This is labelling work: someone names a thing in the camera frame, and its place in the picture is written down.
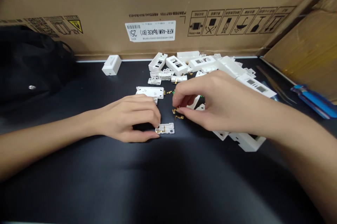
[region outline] brass terminal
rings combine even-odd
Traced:
[[[182,116],[177,116],[176,115],[176,117],[174,118],[174,121],[176,121],[176,118],[178,118],[178,119],[184,119],[184,116],[182,115]]]

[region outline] white plastic part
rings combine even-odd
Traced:
[[[239,146],[245,152],[256,152],[266,140],[266,138],[263,136],[258,136],[256,139],[254,139],[247,133],[229,133],[229,136],[232,138],[232,140],[238,141]]]
[[[167,66],[174,71],[175,75],[181,76],[188,72],[186,63],[180,61],[177,57],[171,56],[166,59]]]
[[[161,74],[162,74],[162,71],[154,71],[154,72],[150,72],[150,77],[151,77],[151,78],[157,77],[157,78],[161,79]]]
[[[212,55],[214,59],[218,60],[221,59],[221,54],[214,54]]]
[[[201,71],[198,71],[198,72],[196,73],[196,77],[201,77],[202,75],[206,75],[206,73],[201,72]]]
[[[166,58],[167,58],[167,54],[158,53],[148,65],[148,69],[151,72],[161,70],[165,65]]]
[[[119,55],[110,55],[106,59],[102,71],[105,75],[117,75],[121,62]]]
[[[255,80],[248,74],[244,74],[238,77],[236,80],[248,86],[249,88],[265,95],[268,98],[271,98],[272,96],[276,95],[276,92],[272,91],[267,86],[264,86],[263,84],[261,84],[259,81]]]
[[[213,133],[222,141],[229,135],[227,131],[213,131]]]
[[[256,78],[256,76],[255,76],[256,72],[253,69],[244,68],[244,70],[247,71],[247,74],[249,76],[251,76],[252,78]]]
[[[235,62],[235,63],[242,68],[243,63],[241,63],[241,62]]]
[[[159,79],[159,77],[152,77],[148,79],[147,83],[153,85],[161,85],[161,79]]]
[[[170,68],[166,68],[160,74],[162,80],[171,80],[171,76],[174,75],[174,71]]]
[[[163,87],[144,87],[144,86],[137,86],[136,94],[145,94],[148,97],[153,98],[164,98],[164,88]]]
[[[210,72],[215,71],[217,69],[218,69],[218,67],[213,65],[213,66],[210,66],[208,68],[201,68],[201,71],[202,71],[202,73],[207,74],[207,73],[210,73]]]
[[[200,52],[199,51],[189,51],[189,52],[178,52],[177,58],[183,62],[189,62],[192,59],[199,58]]]
[[[180,77],[176,77],[176,76],[172,76],[171,77],[171,82],[175,83],[175,82],[182,82],[182,81],[186,81],[187,80],[187,76],[180,76]]]
[[[205,110],[205,104],[201,104],[196,108],[197,111],[204,111]]]
[[[155,131],[157,134],[174,134],[174,124],[159,124]]]
[[[237,78],[243,74],[246,74],[246,71],[237,65],[231,58],[228,56],[222,57],[220,60],[217,60],[218,69],[226,72],[233,78]]]
[[[217,62],[216,59],[214,59],[211,55],[209,55],[198,59],[190,60],[189,67],[192,68],[193,72],[196,72],[201,70],[201,68],[208,68],[213,65],[216,65],[216,62]]]
[[[196,107],[196,105],[197,105],[197,103],[198,103],[198,101],[199,101],[199,98],[200,98],[200,95],[198,95],[195,99],[194,99],[194,101],[193,101],[193,104],[192,105],[190,105],[190,106],[186,106],[187,108],[190,108],[190,109],[194,109],[195,107]]]

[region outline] left hand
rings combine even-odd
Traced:
[[[126,96],[100,109],[92,110],[90,124],[93,134],[102,134],[122,142],[145,142],[159,138],[155,131],[133,130],[132,126],[160,124],[161,115],[154,99],[145,94]]]

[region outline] white label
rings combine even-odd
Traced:
[[[171,41],[176,36],[176,21],[125,23],[132,42]]]

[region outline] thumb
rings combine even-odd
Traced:
[[[177,112],[185,115],[191,121],[193,121],[193,122],[199,124],[200,126],[204,127],[205,115],[206,115],[205,111],[197,111],[197,110],[193,110],[193,109],[190,109],[190,108],[187,108],[187,107],[179,107],[177,109]]]

